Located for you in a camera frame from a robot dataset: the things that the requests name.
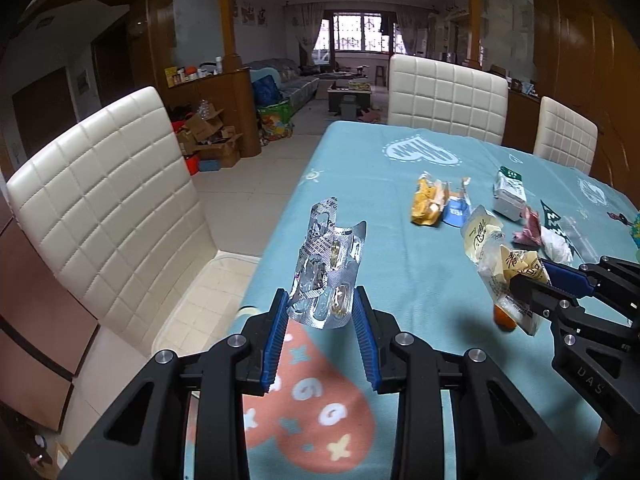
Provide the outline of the clear plastic tray lid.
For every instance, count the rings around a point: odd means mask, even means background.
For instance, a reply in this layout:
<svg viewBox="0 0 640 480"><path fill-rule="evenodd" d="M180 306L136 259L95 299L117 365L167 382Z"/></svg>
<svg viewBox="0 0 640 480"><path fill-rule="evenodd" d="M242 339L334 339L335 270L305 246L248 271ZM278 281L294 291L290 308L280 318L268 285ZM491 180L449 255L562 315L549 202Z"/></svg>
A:
<svg viewBox="0 0 640 480"><path fill-rule="evenodd" d="M582 232L582 229L578 226L573 217L562 217L559 221L559 226L568 238L570 247L574 249L575 254L578 255L582 262L599 262L599 256L596 250L593 248L589 238L584 232Z"/></svg>

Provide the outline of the orange peel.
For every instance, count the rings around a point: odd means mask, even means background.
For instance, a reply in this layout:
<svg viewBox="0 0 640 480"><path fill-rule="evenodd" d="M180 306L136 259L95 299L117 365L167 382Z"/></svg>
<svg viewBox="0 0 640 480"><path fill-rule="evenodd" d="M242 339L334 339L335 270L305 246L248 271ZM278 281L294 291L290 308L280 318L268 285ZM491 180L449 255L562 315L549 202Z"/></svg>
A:
<svg viewBox="0 0 640 480"><path fill-rule="evenodd" d="M500 330L510 333L518 328L518 323L496 304L494 305L492 313L494 314L494 322Z"/></svg>

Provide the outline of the pink paper wrapper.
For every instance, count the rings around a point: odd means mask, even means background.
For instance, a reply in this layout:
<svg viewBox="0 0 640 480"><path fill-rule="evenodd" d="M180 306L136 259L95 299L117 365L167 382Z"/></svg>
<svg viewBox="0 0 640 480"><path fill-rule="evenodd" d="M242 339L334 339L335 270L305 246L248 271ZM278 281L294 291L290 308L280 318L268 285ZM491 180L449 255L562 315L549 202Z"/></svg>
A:
<svg viewBox="0 0 640 480"><path fill-rule="evenodd" d="M512 236L512 243L522 247L542 247L541 226L538 212L529 206L522 211L523 227Z"/></svg>

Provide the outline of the clear beige snack wrapper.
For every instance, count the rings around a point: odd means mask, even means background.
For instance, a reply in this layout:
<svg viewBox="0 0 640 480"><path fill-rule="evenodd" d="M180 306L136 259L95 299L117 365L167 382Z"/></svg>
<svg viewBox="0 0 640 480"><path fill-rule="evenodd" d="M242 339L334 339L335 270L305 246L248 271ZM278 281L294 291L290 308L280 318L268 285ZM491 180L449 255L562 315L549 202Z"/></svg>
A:
<svg viewBox="0 0 640 480"><path fill-rule="evenodd" d="M528 336L535 336L541 318L517 300L510 289L511 278L523 274L537 282L551 284L538 254L533 250L506 246L502 223L483 206L477 206L461 228L464 250L475 264L492 303L510 315Z"/></svg>

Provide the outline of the torn blue paper carton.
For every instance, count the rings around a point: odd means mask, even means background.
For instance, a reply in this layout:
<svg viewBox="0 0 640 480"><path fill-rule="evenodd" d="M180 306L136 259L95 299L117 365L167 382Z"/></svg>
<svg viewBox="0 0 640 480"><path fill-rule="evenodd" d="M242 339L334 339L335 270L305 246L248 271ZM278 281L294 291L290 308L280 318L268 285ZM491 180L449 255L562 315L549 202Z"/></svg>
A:
<svg viewBox="0 0 640 480"><path fill-rule="evenodd" d="M461 228L472 212L472 205L469 199L468 186L470 177L461 179L457 191L448 191L445 207L442 210L442 221L448 226Z"/></svg>

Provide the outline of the clear plastic blister pack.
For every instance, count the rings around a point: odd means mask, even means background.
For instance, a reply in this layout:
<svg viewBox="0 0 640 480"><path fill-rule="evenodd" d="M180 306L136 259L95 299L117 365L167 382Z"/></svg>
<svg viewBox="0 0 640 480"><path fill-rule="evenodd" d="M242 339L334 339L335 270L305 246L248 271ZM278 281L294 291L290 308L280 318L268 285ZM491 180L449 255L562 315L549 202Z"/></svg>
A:
<svg viewBox="0 0 640 480"><path fill-rule="evenodd" d="M336 224L337 199L311 207L306 238L299 248L288 317L317 330L336 330L352 317L367 223Z"/></svg>

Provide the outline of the crumpled white tissue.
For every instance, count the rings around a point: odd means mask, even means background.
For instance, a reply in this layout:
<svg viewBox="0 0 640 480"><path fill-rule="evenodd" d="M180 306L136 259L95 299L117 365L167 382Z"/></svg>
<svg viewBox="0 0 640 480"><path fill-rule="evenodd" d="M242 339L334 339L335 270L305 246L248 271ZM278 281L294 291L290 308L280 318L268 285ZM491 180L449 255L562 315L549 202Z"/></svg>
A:
<svg viewBox="0 0 640 480"><path fill-rule="evenodd" d="M559 264L570 264L573 262L570 245L560 234L543 226L541 228L540 239L544 254L549 260Z"/></svg>

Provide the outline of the white green milk carton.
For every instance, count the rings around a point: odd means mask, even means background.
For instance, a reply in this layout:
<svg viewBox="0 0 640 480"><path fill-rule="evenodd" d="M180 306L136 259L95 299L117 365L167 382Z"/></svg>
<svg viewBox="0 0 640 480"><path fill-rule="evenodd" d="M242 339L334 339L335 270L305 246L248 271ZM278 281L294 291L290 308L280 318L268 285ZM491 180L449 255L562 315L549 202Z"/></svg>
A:
<svg viewBox="0 0 640 480"><path fill-rule="evenodd" d="M492 209L511 221L520 221L527 205L522 176L506 166L501 166L496 174L492 192Z"/></svg>

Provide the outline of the teal patterned tablecloth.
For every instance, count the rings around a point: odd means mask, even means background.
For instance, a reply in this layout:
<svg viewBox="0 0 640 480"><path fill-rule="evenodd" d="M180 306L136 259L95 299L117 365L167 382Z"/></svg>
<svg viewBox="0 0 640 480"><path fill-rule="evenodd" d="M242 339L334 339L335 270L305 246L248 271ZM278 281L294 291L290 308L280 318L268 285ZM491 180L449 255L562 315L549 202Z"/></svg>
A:
<svg viewBox="0 0 640 480"><path fill-rule="evenodd" d="M357 282L373 307L437 350L488 353L552 429L579 477L593 478L599 416L552 370L548 325L529 336L503 333L491 296L453 226L415 226L410 207L421 174L470 182L474 205L489 206L501 167L518 171L529 205L572 218L600 255L631 260L637 248L630 199L608 185L539 157L463 136L384 125L334 122L294 188L256 270L216 279L215 302L231 310L232 330L268 309L292 284L311 207L337 200L339 226L367 223ZM288 326L279 379L248 398L245 434L255 479L385 479L397 417L394 396L375 393L354 331Z"/></svg>

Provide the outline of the cream quilted chair far right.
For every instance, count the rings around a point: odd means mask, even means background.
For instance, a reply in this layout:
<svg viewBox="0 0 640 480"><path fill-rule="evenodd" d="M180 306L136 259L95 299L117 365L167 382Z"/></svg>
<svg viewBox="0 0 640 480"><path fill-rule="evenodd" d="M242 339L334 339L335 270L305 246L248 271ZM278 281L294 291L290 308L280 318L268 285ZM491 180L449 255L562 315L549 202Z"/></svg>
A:
<svg viewBox="0 0 640 480"><path fill-rule="evenodd" d="M594 122L548 96L541 99L534 155L589 174L597 143Z"/></svg>

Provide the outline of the cream quilted chair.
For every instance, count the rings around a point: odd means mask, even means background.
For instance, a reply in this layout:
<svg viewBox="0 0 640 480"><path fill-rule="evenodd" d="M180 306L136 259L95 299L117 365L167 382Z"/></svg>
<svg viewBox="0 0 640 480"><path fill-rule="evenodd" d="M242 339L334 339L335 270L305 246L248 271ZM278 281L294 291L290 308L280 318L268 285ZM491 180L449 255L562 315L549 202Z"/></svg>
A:
<svg viewBox="0 0 640 480"><path fill-rule="evenodd" d="M6 188L54 277L132 348L185 356L227 333L258 261L216 246L154 88L78 122Z"/></svg>
<svg viewBox="0 0 640 480"><path fill-rule="evenodd" d="M501 144L508 112L502 77L430 58L390 59L387 123Z"/></svg>
<svg viewBox="0 0 640 480"><path fill-rule="evenodd" d="M541 99L534 155L589 174L597 143L594 122L548 96Z"/></svg>

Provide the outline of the yellow snack wrapper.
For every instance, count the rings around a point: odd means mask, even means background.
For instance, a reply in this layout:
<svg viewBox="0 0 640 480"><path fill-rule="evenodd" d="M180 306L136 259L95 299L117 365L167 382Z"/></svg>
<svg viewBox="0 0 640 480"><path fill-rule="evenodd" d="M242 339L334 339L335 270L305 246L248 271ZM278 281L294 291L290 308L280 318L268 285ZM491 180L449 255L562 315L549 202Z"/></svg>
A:
<svg viewBox="0 0 640 480"><path fill-rule="evenodd" d="M411 222L417 226L434 226L439 222L448 196L447 182L434 180L428 172L421 174L411 204Z"/></svg>

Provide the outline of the cream quilted chair left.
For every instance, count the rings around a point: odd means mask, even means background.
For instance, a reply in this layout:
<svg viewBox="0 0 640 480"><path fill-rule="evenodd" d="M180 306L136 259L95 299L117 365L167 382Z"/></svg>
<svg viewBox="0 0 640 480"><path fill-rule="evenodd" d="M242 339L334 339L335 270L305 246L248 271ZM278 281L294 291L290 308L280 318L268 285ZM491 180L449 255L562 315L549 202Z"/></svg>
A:
<svg viewBox="0 0 640 480"><path fill-rule="evenodd" d="M6 188L54 277L132 348L185 356L227 333L258 261L216 246L154 88L78 122Z"/></svg>

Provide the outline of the dark coffee table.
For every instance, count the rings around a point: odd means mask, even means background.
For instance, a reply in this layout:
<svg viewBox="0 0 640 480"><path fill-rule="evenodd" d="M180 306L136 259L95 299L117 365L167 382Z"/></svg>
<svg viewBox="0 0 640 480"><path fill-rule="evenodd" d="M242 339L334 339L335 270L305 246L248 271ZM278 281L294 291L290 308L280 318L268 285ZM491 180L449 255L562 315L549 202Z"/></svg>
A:
<svg viewBox="0 0 640 480"><path fill-rule="evenodd" d="M337 114L345 98L352 100L360 107L368 110L371 107L372 89L365 81L349 81L346 87L339 87L336 82L328 89L329 112Z"/></svg>

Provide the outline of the pile of cardboard boxes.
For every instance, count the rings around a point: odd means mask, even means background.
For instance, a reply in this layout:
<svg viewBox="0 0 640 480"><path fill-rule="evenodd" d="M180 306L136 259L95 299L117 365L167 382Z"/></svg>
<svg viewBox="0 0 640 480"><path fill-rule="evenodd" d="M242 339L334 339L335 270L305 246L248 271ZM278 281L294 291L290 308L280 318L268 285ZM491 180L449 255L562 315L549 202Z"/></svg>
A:
<svg viewBox="0 0 640 480"><path fill-rule="evenodd" d="M177 107L170 118L191 176L231 168L240 160L242 133L224 122L223 108L201 100L196 110Z"/></svg>

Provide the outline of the colourful shopping bag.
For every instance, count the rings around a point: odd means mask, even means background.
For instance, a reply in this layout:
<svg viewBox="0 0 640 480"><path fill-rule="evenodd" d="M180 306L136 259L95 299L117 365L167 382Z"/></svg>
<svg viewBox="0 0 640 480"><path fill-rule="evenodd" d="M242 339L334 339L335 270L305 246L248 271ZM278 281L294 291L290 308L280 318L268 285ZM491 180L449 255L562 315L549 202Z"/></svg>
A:
<svg viewBox="0 0 640 480"><path fill-rule="evenodd" d="M262 137L268 142L288 138L293 135L292 106L288 100L257 109Z"/></svg>

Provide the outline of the grey sofa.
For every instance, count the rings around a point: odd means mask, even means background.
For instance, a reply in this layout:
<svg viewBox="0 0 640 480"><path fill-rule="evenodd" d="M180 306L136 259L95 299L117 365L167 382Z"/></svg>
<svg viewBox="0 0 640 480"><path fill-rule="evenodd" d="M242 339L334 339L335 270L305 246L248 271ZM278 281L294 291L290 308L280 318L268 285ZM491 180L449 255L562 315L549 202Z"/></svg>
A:
<svg viewBox="0 0 640 480"><path fill-rule="evenodd" d="M250 81L271 75L285 101L290 102L296 114L317 95L320 79L316 75L304 75L298 65L289 58L267 58L247 64Z"/></svg>

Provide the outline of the wooden partition cabinet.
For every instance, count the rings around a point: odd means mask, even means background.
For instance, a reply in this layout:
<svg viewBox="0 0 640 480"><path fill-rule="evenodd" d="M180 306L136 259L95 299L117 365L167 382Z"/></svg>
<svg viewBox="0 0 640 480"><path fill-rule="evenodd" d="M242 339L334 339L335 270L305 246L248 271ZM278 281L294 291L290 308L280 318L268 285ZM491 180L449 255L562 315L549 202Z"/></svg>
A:
<svg viewBox="0 0 640 480"><path fill-rule="evenodd" d="M242 134L240 155L254 157L262 151L257 129L250 72L236 52L232 0L218 0L224 45L222 72L196 81L167 83L165 70L174 65L174 0L146 0L151 63L155 88L168 106L196 105L209 100L224 110L224 119Z"/></svg>

